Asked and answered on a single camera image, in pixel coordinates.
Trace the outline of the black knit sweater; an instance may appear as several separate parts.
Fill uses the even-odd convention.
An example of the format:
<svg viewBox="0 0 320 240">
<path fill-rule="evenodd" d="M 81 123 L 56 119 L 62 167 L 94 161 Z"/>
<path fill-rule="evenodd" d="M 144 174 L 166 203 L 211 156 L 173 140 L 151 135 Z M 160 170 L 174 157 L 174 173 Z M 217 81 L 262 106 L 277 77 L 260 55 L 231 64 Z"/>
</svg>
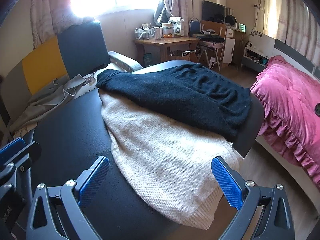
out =
<svg viewBox="0 0 320 240">
<path fill-rule="evenodd" d="M 248 88 L 199 63 L 144 74 L 107 69 L 97 88 L 234 142 L 251 108 Z"/>
</svg>

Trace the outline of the folding stool with items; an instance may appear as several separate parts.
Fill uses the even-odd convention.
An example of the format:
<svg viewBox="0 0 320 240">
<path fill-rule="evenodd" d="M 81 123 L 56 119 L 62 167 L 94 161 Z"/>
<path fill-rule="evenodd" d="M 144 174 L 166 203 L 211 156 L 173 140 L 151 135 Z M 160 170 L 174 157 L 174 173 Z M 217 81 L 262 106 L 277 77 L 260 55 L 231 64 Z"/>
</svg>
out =
<svg viewBox="0 0 320 240">
<path fill-rule="evenodd" d="M 200 52 L 198 59 L 205 55 L 210 69 L 217 65 L 221 70 L 222 58 L 226 43 L 226 26 L 223 23 L 199 21 L 192 17 L 188 23 L 189 36 L 199 40 Z"/>
</svg>

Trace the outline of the grey yellow blue sofa chair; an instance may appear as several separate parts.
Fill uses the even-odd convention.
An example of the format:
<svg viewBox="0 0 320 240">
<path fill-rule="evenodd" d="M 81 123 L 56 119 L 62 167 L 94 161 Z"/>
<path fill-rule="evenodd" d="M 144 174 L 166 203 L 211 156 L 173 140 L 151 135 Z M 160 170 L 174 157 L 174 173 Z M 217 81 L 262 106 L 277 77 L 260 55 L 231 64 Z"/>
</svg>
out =
<svg viewBox="0 0 320 240">
<path fill-rule="evenodd" d="M 10 126 L 22 114 L 27 102 L 40 89 L 63 76 L 72 79 L 85 77 L 111 68 L 135 72 L 141 64 L 105 44 L 100 22 L 93 21 L 72 26 L 50 38 L 23 58 L 12 70 L 1 77 L 1 138 L 23 137 L 40 122 L 17 132 Z"/>
</svg>

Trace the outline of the grey garment on chair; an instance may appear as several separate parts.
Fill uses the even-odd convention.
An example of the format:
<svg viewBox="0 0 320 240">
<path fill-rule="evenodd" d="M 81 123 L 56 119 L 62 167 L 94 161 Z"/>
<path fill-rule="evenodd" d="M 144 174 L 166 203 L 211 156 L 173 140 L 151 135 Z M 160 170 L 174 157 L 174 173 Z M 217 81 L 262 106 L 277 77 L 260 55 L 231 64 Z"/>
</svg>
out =
<svg viewBox="0 0 320 240">
<path fill-rule="evenodd" d="M 65 75 L 52 80 L 31 97 L 25 110 L 11 124 L 10 132 L 17 132 L 39 122 L 49 113 L 95 89 L 96 83 L 94 74 L 88 74 L 85 77 L 78 74 L 72 79 Z"/>
</svg>

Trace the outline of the beige knit sweater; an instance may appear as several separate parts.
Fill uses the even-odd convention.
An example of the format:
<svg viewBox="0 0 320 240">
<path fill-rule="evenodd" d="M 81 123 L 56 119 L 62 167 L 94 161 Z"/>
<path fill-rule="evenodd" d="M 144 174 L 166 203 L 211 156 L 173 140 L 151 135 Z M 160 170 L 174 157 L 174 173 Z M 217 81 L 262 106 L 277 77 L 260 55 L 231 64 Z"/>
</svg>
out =
<svg viewBox="0 0 320 240">
<path fill-rule="evenodd" d="M 208 229 L 222 197 L 211 163 L 234 170 L 243 157 L 224 137 L 99 90 L 111 152 L 122 175 L 149 206 L 182 225 Z"/>
</svg>

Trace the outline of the patterned window curtain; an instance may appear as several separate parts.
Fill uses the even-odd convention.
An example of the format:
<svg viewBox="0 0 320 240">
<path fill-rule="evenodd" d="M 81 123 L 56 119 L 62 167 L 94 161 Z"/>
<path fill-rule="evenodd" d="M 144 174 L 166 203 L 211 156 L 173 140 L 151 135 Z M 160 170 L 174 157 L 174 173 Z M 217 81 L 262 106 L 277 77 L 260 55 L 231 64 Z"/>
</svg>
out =
<svg viewBox="0 0 320 240">
<path fill-rule="evenodd" d="M 94 20 L 92 17 L 76 16 L 72 11 L 72 2 L 73 0 L 31 0 L 33 49 L 73 25 Z"/>
</svg>

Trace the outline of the white small cabinet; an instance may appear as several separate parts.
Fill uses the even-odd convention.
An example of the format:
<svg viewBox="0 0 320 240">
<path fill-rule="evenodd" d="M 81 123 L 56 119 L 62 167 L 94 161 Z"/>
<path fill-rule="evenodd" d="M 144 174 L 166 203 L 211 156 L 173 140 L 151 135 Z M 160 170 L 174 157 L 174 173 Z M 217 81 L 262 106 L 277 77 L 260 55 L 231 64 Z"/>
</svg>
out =
<svg viewBox="0 0 320 240">
<path fill-rule="evenodd" d="M 225 38 L 225 46 L 223 51 L 223 59 L 222 63 L 227 64 L 232 62 L 234 47 L 235 47 L 235 38 L 233 29 L 226 29 L 226 38 Z"/>
</svg>

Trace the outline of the wooden side table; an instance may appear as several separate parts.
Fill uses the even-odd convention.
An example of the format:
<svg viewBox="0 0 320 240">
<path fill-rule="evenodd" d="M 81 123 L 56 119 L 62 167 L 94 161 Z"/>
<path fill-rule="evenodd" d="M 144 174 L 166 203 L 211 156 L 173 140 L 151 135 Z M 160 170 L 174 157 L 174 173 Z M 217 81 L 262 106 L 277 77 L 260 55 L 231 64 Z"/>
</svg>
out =
<svg viewBox="0 0 320 240">
<path fill-rule="evenodd" d="M 189 50 L 195 50 L 199 43 L 198 38 L 194 37 L 173 37 L 173 38 L 160 38 L 156 40 L 154 37 L 148 40 L 134 40 L 134 44 L 137 48 L 137 61 L 145 67 L 144 54 L 145 46 L 152 46 L 159 49 L 160 63 L 168 61 L 170 47 L 188 45 Z"/>
</svg>

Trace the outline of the jars and boxes on table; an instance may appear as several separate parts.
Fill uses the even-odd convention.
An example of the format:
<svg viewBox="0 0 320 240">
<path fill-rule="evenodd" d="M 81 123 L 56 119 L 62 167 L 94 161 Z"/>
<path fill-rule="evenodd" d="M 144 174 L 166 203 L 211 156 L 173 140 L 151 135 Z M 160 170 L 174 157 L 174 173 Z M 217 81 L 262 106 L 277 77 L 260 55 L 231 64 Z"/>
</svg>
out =
<svg viewBox="0 0 320 240">
<path fill-rule="evenodd" d="M 160 38 L 173 38 L 184 36 L 184 19 L 181 17 L 169 17 L 167 23 L 161 23 L 160 26 L 153 27 L 151 23 L 143 23 L 140 28 L 135 29 L 135 39 L 148 40 L 154 37 L 156 40 Z"/>
</svg>

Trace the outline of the black television screen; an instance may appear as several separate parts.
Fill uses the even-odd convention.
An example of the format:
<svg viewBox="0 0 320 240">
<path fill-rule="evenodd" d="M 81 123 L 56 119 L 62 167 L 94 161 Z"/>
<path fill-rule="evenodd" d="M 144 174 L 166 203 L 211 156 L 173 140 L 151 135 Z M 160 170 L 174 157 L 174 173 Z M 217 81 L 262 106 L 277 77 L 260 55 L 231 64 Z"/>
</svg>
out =
<svg viewBox="0 0 320 240">
<path fill-rule="evenodd" d="M 230 9 L 224 5 L 220 5 L 210 1 L 202 2 L 202 20 L 224 23 L 225 16 L 228 15 Z"/>
</svg>

